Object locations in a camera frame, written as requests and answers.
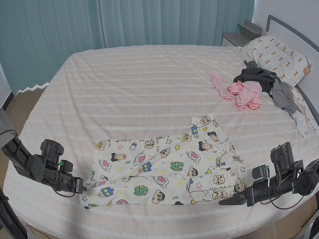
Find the cartoon print shirt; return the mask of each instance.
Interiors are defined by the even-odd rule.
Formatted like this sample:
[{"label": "cartoon print shirt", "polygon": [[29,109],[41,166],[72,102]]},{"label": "cartoon print shirt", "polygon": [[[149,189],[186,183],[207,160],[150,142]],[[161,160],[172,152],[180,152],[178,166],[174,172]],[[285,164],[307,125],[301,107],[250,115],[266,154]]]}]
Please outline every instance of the cartoon print shirt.
[{"label": "cartoon print shirt", "polygon": [[90,199],[88,208],[110,203],[194,204],[245,189],[244,161],[214,115],[193,117],[189,128],[182,136],[99,141],[91,180],[85,182],[89,190],[80,200]]}]

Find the curtain fold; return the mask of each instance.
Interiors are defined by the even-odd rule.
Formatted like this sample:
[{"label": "curtain fold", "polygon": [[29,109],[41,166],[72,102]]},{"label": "curtain fold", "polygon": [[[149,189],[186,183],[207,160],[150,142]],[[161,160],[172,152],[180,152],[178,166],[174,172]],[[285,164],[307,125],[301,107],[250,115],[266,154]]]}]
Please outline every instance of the curtain fold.
[{"label": "curtain fold", "polygon": [[50,82],[73,53],[145,44],[221,45],[255,0],[0,0],[0,61],[14,93]]}]

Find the nightstand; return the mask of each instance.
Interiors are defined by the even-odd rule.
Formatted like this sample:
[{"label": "nightstand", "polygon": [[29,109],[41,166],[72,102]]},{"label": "nightstand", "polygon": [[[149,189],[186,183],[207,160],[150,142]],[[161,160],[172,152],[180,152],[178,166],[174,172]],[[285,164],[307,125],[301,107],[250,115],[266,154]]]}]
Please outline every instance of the nightstand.
[{"label": "nightstand", "polygon": [[241,34],[238,33],[223,33],[223,41],[221,46],[244,46],[251,40],[261,36],[262,29],[254,23],[244,20],[244,24],[238,24],[241,29]]}]

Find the floor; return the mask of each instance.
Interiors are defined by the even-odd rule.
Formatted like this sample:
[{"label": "floor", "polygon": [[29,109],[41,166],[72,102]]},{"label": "floor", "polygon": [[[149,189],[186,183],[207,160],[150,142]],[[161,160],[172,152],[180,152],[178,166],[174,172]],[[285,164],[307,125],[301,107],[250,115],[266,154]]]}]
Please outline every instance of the floor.
[{"label": "floor", "polygon": [[[6,109],[6,114],[17,130],[18,134],[21,133],[24,123],[29,117],[30,112],[37,103],[39,97],[43,93],[44,88],[36,88],[34,90],[26,90],[18,93],[10,102]],[[0,186],[3,188],[3,182],[8,168],[8,158],[0,151]],[[317,211],[317,202],[315,196],[295,209],[292,213],[283,219],[274,222],[273,224],[259,229],[255,232],[246,234],[236,239],[289,239],[294,237],[304,224],[315,214]],[[41,230],[32,228],[36,239],[52,238],[58,239],[49,234],[42,234]],[[0,230],[1,239],[10,239],[10,236],[4,229]]]}]

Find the pillow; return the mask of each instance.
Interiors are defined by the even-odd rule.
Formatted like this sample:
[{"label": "pillow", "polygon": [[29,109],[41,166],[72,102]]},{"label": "pillow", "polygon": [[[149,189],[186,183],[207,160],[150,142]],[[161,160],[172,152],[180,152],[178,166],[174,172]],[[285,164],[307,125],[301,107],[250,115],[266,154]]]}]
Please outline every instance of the pillow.
[{"label": "pillow", "polygon": [[241,48],[260,68],[275,71],[293,88],[308,72],[307,58],[277,37],[266,33]]}]

